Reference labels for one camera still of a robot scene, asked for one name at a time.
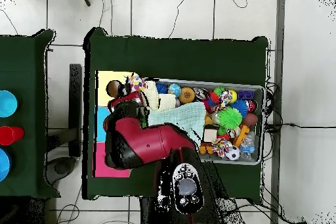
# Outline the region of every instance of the dish towel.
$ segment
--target dish towel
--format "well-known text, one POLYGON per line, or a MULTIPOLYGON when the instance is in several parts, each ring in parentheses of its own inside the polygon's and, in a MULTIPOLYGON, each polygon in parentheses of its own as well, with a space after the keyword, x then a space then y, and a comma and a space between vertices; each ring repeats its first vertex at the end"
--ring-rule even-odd
POLYGON ((148 125, 173 123, 186 131, 188 136, 198 145, 198 147, 200 147, 200 139, 203 137, 204 118, 204 104, 202 102, 191 102, 178 108, 162 112, 150 111, 150 114, 148 115, 148 125))

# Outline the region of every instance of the green spiky ball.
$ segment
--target green spiky ball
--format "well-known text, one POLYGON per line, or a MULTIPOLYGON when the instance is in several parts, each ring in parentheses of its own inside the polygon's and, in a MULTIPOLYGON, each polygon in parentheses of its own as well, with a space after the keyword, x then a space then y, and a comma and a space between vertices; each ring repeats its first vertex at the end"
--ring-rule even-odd
POLYGON ((217 119, 221 127, 226 129, 235 129, 242 122, 242 115, 232 107, 227 107, 218 113, 217 119))

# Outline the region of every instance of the green tablecloth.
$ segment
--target green tablecloth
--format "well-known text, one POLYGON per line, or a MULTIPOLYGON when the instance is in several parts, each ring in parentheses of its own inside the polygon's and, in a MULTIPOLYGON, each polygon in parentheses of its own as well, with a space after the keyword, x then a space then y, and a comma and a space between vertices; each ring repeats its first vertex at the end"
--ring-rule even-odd
POLYGON ((57 197, 44 179, 46 152, 45 128, 45 49, 53 39, 52 30, 34 36, 0 36, 0 90, 12 92, 18 99, 17 111, 0 118, 0 126, 24 128, 24 138, 10 146, 1 146, 12 160, 0 196, 57 197))
MULTIPOLYGON (((211 81, 265 86, 265 37, 253 41, 231 39, 202 41, 108 37, 102 28, 93 28, 85 38, 85 92, 83 145, 84 196, 153 196, 155 164, 136 168, 130 178, 92 177, 95 125, 96 70, 130 71, 153 78, 211 81)), ((230 197, 260 202, 261 165, 217 164, 230 197)))

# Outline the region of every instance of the yellow ball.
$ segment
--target yellow ball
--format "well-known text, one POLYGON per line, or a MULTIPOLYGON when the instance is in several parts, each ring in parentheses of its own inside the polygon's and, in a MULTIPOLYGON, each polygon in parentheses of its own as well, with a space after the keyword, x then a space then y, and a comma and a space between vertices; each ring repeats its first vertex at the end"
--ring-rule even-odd
POLYGON ((234 103, 237 100, 237 93, 234 90, 229 90, 232 94, 232 100, 230 103, 234 103))

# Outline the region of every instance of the toy bin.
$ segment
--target toy bin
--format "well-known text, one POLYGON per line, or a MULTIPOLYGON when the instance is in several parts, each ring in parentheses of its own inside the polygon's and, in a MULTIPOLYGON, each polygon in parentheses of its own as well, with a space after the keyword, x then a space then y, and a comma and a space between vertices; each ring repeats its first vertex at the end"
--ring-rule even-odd
POLYGON ((222 164, 241 164, 241 165, 257 165, 262 158, 263 142, 264 142, 264 123, 265 123, 265 107, 266 107, 266 91, 264 87, 256 85, 239 85, 239 84, 227 84, 227 83, 214 83, 214 82, 202 82, 202 81, 186 81, 175 79, 159 79, 159 82, 166 85, 177 83, 181 87, 199 87, 208 91, 214 90, 216 87, 224 86, 226 89, 238 91, 254 91, 254 100, 257 102, 257 109, 254 114, 258 116, 258 122, 256 125, 250 126, 250 131, 255 132, 255 151, 251 154, 251 159, 245 159, 243 157, 237 160, 231 161, 227 157, 220 158, 216 153, 214 154, 201 154, 199 156, 202 162, 213 161, 215 163, 222 164))

